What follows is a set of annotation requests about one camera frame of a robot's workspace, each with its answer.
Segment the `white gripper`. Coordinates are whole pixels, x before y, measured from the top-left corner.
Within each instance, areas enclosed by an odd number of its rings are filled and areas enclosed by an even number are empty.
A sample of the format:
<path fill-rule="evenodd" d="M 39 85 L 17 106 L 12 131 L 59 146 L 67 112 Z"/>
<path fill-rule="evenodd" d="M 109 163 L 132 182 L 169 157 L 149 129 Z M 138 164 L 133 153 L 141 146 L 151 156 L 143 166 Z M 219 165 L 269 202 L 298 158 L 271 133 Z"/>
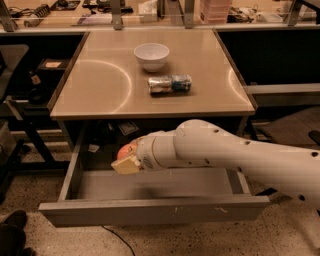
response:
<path fill-rule="evenodd" d="M 153 136 L 142 136 L 129 142 L 129 147 L 136 148 L 134 156 L 127 156 L 111 163 L 112 168 L 119 174 L 128 175 L 140 170 L 154 171 L 156 161 L 153 154 Z"/>

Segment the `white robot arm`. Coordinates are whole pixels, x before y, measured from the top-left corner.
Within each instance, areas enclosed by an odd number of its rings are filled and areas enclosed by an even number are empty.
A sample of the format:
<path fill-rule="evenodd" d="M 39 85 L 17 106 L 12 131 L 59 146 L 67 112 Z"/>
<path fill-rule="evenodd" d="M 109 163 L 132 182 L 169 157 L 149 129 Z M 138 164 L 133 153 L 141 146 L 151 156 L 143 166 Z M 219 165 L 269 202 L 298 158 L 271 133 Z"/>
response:
<path fill-rule="evenodd" d="M 226 168 L 320 209 L 319 151 L 244 139 L 203 120 L 139 137 L 121 148 L 111 166 L 120 174 Z"/>

